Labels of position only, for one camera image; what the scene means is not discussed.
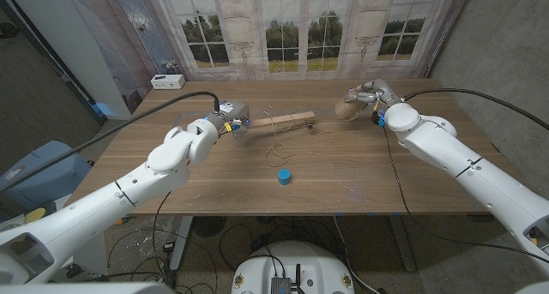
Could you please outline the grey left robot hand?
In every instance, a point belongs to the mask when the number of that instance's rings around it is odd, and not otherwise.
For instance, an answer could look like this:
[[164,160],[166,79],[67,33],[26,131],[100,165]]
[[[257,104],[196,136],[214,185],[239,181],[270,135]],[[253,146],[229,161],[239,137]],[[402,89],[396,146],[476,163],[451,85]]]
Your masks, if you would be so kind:
[[220,135],[234,133],[235,137],[245,135],[250,125],[250,109],[245,103],[234,100],[223,100],[219,110],[206,116],[219,131]]

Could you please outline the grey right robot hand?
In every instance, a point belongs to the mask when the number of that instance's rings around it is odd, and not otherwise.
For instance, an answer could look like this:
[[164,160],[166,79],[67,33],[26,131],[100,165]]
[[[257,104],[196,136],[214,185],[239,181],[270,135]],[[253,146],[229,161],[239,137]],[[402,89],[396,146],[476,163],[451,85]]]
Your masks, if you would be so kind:
[[368,105],[381,103],[392,106],[401,103],[388,82],[382,79],[368,81],[348,90],[335,106],[335,113],[343,119],[354,119]]

